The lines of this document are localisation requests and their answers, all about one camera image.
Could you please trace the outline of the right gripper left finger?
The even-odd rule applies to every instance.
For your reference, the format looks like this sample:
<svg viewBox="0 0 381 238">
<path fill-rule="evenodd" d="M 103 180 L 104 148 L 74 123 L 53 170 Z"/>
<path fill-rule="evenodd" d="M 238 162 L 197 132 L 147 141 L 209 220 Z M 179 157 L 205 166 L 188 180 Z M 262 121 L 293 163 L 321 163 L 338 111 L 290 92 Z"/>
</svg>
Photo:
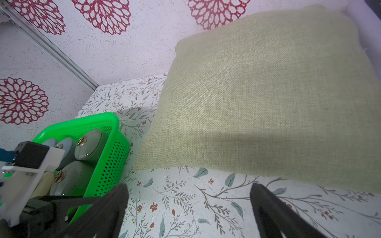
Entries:
<svg viewBox="0 0 381 238">
<path fill-rule="evenodd" d="M 129 201 L 126 184 L 121 183 L 100 197 L 55 238 L 117 238 Z"/>
</svg>

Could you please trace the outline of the green plastic perforated basket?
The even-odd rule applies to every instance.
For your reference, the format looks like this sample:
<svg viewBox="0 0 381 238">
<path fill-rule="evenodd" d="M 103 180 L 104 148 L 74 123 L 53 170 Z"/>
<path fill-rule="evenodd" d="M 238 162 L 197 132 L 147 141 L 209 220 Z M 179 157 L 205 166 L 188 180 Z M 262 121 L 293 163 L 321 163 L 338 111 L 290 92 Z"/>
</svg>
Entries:
<svg viewBox="0 0 381 238">
<path fill-rule="evenodd" d="M 93 129 L 104 131 L 109 138 L 98 163 L 95 166 L 88 164 L 94 167 L 94 172 L 82 197 L 101 197 L 119 182 L 130 144 L 119 129 L 118 117 L 113 113 L 102 113 L 58 123 L 47 127 L 31 141 L 55 147 L 60 141 L 70 137 L 77 143 Z"/>
</svg>

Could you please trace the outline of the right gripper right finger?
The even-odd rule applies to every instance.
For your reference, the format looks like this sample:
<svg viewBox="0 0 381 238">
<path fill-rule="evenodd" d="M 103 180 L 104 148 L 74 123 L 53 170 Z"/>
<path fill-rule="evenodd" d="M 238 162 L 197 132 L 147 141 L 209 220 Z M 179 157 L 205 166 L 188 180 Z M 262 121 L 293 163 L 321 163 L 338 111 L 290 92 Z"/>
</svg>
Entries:
<svg viewBox="0 0 381 238">
<path fill-rule="evenodd" d="M 253 184 L 250 202 L 261 238 L 324 238 L 262 184 Z"/>
</svg>

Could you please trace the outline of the blue-grey tea canister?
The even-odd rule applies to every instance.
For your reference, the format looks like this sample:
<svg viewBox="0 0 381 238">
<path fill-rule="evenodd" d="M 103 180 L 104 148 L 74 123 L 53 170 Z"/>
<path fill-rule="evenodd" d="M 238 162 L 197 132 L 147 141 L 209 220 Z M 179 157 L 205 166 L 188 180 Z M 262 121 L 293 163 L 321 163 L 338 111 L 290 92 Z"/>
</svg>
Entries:
<svg viewBox="0 0 381 238">
<path fill-rule="evenodd" d="M 76 158 L 74 155 L 76 144 L 77 143 L 72 138 L 67 137 L 55 145 L 55 148 L 62 149 L 64 151 L 63 158 L 57 168 L 57 171 L 62 170 L 65 166 L 67 166 L 71 162 L 76 161 Z"/>
</svg>

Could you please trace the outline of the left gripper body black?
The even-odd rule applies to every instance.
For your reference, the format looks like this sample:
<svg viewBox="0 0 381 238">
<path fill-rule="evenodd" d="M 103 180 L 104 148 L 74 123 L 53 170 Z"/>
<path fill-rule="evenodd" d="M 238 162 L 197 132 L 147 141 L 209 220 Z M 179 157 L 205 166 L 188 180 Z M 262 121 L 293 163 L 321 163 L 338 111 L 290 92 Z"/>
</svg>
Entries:
<svg viewBox="0 0 381 238">
<path fill-rule="evenodd" d="M 1 220 L 2 238 L 50 238 L 66 228 L 81 206 L 92 205 L 100 197 L 39 196 L 28 200 L 19 224 L 10 227 Z"/>
</svg>

